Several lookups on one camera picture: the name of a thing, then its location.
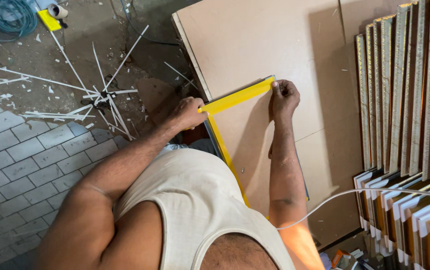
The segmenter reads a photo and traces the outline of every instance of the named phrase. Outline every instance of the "yellow tag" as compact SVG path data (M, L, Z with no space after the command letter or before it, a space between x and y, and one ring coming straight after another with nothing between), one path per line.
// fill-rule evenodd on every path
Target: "yellow tag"
M41 20L46 25L46 27L48 28L48 31L56 31L62 28L58 20L52 17L50 13L48 13L47 9L38 11L37 13L40 16Z

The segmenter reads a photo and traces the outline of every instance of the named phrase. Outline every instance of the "wooden worktable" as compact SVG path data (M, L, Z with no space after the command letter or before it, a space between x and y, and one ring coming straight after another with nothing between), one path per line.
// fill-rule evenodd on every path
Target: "wooden worktable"
M349 56L353 41L345 41L343 5L338 0L203 0L173 14L207 101L270 75L295 83L301 103L293 126L310 197L308 210L352 189L353 175L362 171L356 73L350 63L354 56ZM356 26L349 28L356 32L357 25L364 25L362 16L367 15L351 10L343 20ZM248 200L264 215L273 137L270 95L216 117L234 166L245 171L238 175ZM356 230L360 225L354 195L324 205L309 217L309 225L320 248Z

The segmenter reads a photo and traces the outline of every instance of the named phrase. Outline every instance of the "cardboard box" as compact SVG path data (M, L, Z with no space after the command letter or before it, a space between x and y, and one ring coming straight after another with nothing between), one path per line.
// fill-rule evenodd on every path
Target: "cardboard box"
M332 258L332 268L336 270L343 270L350 264L350 253L344 250L337 250L335 256Z

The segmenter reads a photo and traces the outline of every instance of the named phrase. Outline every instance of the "stacked frame samples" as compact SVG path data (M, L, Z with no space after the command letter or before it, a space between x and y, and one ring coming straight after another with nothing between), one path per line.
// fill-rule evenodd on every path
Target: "stacked frame samples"
M398 6L355 36L363 171L360 225L375 251L430 270L430 0Z

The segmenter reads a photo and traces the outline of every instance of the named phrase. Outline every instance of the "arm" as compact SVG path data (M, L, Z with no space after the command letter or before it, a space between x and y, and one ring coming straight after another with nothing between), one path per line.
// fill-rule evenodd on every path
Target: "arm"
M305 183L296 155L292 115L300 102L295 85L286 80L272 83L275 132L270 167L270 222L279 228L290 225L307 214ZM323 269L308 222L279 230L297 269Z
M171 138L207 118L207 113L197 112L201 106L199 98L183 99L174 114L151 134L116 152L78 182L39 247L38 268L98 268L115 236L113 203Z

